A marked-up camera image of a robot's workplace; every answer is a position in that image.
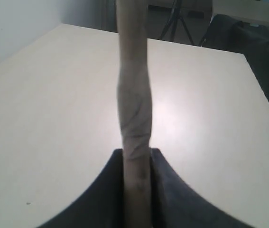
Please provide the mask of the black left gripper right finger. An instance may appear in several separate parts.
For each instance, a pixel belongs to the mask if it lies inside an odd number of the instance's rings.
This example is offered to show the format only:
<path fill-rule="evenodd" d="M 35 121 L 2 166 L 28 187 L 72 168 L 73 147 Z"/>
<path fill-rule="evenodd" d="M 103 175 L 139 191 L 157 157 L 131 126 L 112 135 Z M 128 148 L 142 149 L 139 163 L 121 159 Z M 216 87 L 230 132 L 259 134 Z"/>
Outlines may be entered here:
<path fill-rule="evenodd" d="M 247 228 L 189 187 L 161 151 L 150 154 L 152 223 L 155 228 Z"/>

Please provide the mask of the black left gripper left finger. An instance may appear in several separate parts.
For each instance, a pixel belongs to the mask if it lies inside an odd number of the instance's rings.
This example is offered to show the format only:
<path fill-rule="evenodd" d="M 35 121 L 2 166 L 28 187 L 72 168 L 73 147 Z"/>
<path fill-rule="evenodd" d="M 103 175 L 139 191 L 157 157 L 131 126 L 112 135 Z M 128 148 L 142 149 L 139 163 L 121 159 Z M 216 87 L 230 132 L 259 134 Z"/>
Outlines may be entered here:
<path fill-rule="evenodd" d="M 122 228 L 122 149 L 116 149 L 90 187 L 41 228 Z"/>

